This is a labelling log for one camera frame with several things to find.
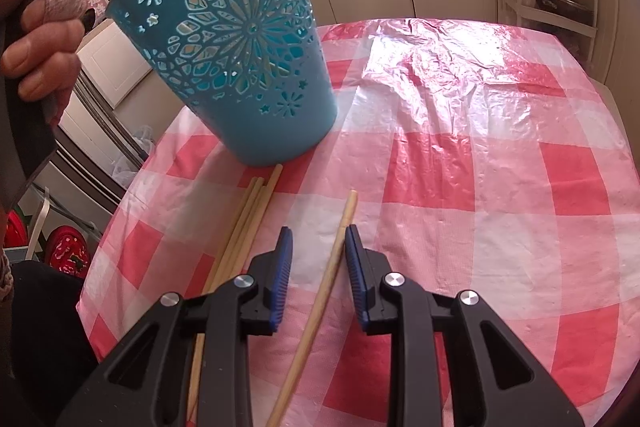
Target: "blue gripper pad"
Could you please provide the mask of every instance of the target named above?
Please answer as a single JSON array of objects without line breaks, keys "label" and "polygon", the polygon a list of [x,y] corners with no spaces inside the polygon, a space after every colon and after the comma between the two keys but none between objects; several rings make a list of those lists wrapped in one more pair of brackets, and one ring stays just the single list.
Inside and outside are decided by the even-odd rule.
[{"label": "blue gripper pad", "polygon": [[289,287],[291,259],[293,257],[293,233],[287,227],[282,227],[278,236],[278,243],[273,251],[270,276],[265,286],[265,304],[271,314],[269,325],[271,331],[278,331],[284,314],[284,304]]},{"label": "blue gripper pad", "polygon": [[358,229],[355,225],[347,227],[344,235],[344,255],[347,260],[349,279],[351,282],[351,294],[356,317],[363,331],[369,328],[369,312],[367,306],[367,286],[364,272],[360,264],[360,256],[366,255],[362,248]]}]

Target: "wooden stick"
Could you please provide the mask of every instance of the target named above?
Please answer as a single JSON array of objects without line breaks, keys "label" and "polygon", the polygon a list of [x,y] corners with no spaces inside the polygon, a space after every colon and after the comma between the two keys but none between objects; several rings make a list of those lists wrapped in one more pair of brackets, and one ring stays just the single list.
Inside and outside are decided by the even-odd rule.
[{"label": "wooden stick", "polygon": [[[220,278],[220,273],[226,273],[226,265],[229,264],[229,257],[234,251],[234,247],[238,241],[238,237],[247,225],[248,217],[250,216],[251,209],[255,206],[260,188],[264,183],[264,178],[253,178],[249,183],[249,186],[244,191],[242,196],[241,206],[238,212],[238,219],[235,220],[234,226],[231,228],[231,233],[226,238],[226,243],[222,247],[222,253],[214,261],[214,267],[209,272],[209,277],[203,288],[203,295],[211,293],[219,286],[216,281]],[[204,333],[199,333],[196,336],[196,344],[193,350],[193,361],[191,362],[191,378],[189,384],[189,396],[187,398],[187,411],[192,411],[196,407],[198,401],[198,390],[200,388],[200,373],[202,371],[202,355],[204,352]]]},{"label": "wooden stick", "polygon": [[260,194],[260,200],[258,201],[258,206],[255,209],[255,214],[252,217],[251,224],[246,230],[246,234],[243,238],[242,245],[239,248],[238,256],[236,256],[235,263],[233,265],[233,269],[231,270],[231,276],[235,277],[239,275],[242,271],[242,267],[244,267],[244,263],[246,263],[247,257],[249,257],[249,251],[251,250],[251,245],[254,243],[255,235],[258,233],[258,228],[260,227],[260,223],[262,222],[262,218],[264,217],[264,213],[267,210],[267,205],[269,201],[271,201],[271,195],[273,194],[273,189],[276,187],[278,183],[278,179],[280,174],[282,173],[282,165],[277,164],[271,173],[271,177],[269,178],[269,182],[267,186],[264,188],[264,191]]},{"label": "wooden stick", "polygon": [[220,266],[207,286],[207,293],[215,291],[218,286],[229,279],[228,273],[230,266],[233,266],[234,253],[238,248],[238,243],[240,243],[239,239],[242,237],[242,232],[251,222],[252,211],[255,208],[256,201],[259,199],[263,183],[264,178],[258,178],[252,187],[251,193],[249,194],[249,197],[245,202],[245,206],[242,209],[242,214],[238,219],[238,223],[236,224],[228,245],[226,245],[225,251],[221,256],[222,260],[220,262]]},{"label": "wooden stick", "polygon": [[218,271],[218,268],[222,263],[222,258],[225,256],[227,247],[231,242],[231,239],[234,233],[236,232],[236,228],[238,227],[238,224],[242,219],[242,213],[244,212],[244,208],[247,206],[247,201],[249,200],[249,197],[251,197],[251,191],[253,190],[257,182],[258,182],[258,178],[255,178],[255,177],[251,178],[251,181],[249,182],[249,186],[245,189],[244,194],[242,194],[242,199],[240,200],[240,204],[238,204],[238,207],[236,208],[233,218],[229,222],[228,230],[226,230],[225,235],[222,238],[222,242],[220,242],[220,246],[218,247],[218,253],[216,254],[216,258],[213,261],[213,266],[211,266],[211,270],[209,271],[209,276],[207,277],[207,281],[204,283],[204,286],[202,287],[202,295],[211,292],[210,290],[211,283],[213,282],[216,272]]},{"label": "wooden stick", "polygon": [[[246,262],[246,258],[249,255],[249,250],[251,245],[254,242],[255,235],[260,227],[260,222],[262,221],[262,217],[264,216],[265,210],[269,201],[271,200],[271,195],[273,194],[273,189],[278,183],[278,179],[282,172],[282,165],[278,164],[273,169],[271,173],[271,177],[269,178],[269,182],[265,187],[261,187],[262,183],[258,179],[258,183],[255,184],[254,190],[252,190],[252,195],[254,195],[254,201],[251,201],[251,197],[247,203],[251,201],[252,209],[248,213],[250,219],[245,221],[244,227],[242,231],[238,234],[238,240],[236,242],[235,247],[233,247],[233,252],[229,254],[229,256],[224,257],[224,259],[229,259],[228,266],[231,267],[231,270],[228,271],[228,266],[220,266],[218,269],[216,276],[214,277],[214,281],[212,283],[212,291],[214,291],[218,285],[226,282],[226,280],[230,279],[230,277],[236,276],[244,263]],[[257,190],[260,190],[260,195],[257,197]],[[200,373],[202,371],[202,356],[204,352],[204,335],[198,335],[196,337],[196,346],[193,355],[193,363],[191,365],[191,379],[189,384],[189,396],[187,400],[187,418],[191,419],[191,421],[195,422],[195,415],[197,411],[197,403],[198,403],[198,391],[200,389]]]},{"label": "wooden stick", "polygon": [[251,225],[251,222],[254,219],[255,213],[258,209],[258,205],[260,204],[260,198],[264,194],[265,190],[266,190],[266,187],[260,188],[258,197],[255,198],[254,204],[252,205],[251,210],[249,211],[249,215],[247,216],[246,223],[244,224],[244,228],[238,235],[238,240],[236,240],[233,251],[228,256],[227,263],[224,269],[219,270],[219,272],[216,275],[216,280],[212,285],[214,290],[217,289],[218,286],[220,286],[222,283],[231,279],[231,277],[235,277],[236,275],[238,275],[237,273],[234,272],[236,259],[240,255],[240,250],[242,248],[242,244],[244,243],[244,238],[246,237],[246,233],[249,229],[249,226]]},{"label": "wooden stick", "polygon": [[291,396],[298,386],[302,370],[305,367],[306,359],[309,357],[316,333],[318,333],[320,321],[322,320],[324,309],[326,308],[326,304],[329,300],[329,295],[331,295],[331,290],[334,286],[335,275],[337,274],[338,266],[340,266],[342,245],[344,244],[344,233],[353,220],[353,214],[355,213],[357,204],[358,193],[355,190],[352,190],[349,193],[349,198],[344,206],[340,226],[338,227],[338,232],[335,234],[334,245],[331,249],[331,255],[329,256],[329,261],[326,264],[324,275],[322,276],[322,282],[318,289],[318,294],[316,295],[314,305],[311,308],[311,313],[306,320],[305,330],[302,332],[302,337],[300,338],[300,343],[296,349],[296,354],[293,356],[293,360],[289,366],[287,378],[280,390],[276,404],[273,406],[273,411],[271,411],[271,415],[267,420],[266,427],[280,426],[284,413],[287,411],[287,407],[289,406]]}]

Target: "red bag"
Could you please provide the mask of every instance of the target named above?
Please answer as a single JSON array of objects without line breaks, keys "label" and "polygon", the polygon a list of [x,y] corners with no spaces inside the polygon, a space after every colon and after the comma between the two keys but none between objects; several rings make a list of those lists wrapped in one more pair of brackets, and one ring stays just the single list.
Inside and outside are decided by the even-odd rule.
[{"label": "red bag", "polygon": [[91,258],[82,234],[67,225],[57,227],[47,239],[44,262],[63,273],[84,279]]},{"label": "red bag", "polygon": [[26,247],[29,244],[27,226],[20,214],[12,210],[7,216],[6,233],[4,234],[3,248]]}]

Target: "plastic tablecloth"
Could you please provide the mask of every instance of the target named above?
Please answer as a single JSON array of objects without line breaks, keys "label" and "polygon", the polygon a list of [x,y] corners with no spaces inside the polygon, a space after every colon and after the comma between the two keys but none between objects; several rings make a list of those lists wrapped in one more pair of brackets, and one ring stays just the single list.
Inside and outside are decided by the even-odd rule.
[{"label": "plastic tablecloth", "polygon": [[[640,357],[640,184],[584,71],[555,37],[510,26],[373,20],[319,35],[339,112],[285,165],[252,248],[293,230],[284,320],[250,341],[255,425],[284,381],[352,187],[367,248],[430,291],[478,291],[593,425]],[[200,293],[256,174],[269,172],[181,111],[84,284],[78,312],[99,357],[162,293]],[[360,332],[343,265],[284,425],[383,426],[389,348]]]}]

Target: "metal pivot bolt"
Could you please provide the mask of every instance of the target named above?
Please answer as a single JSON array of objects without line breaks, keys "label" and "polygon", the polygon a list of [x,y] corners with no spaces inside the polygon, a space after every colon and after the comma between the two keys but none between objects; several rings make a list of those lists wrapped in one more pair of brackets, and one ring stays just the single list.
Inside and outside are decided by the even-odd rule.
[{"label": "metal pivot bolt", "polygon": [[474,304],[478,304],[480,297],[473,290],[464,290],[460,294],[460,300],[462,301],[463,304],[466,304],[467,306],[473,306]]},{"label": "metal pivot bolt", "polygon": [[404,284],[404,275],[398,272],[390,272],[385,275],[385,282],[389,286],[402,286]]},{"label": "metal pivot bolt", "polygon": [[160,298],[162,306],[166,306],[168,308],[175,306],[178,302],[180,302],[180,296],[176,292],[165,293]]},{"label": "metal pivot bolt", "polygon": [[249,288],[254,283],[254,278],[249,274],[239,275],[234,279],[234,284],[238,288]]}]

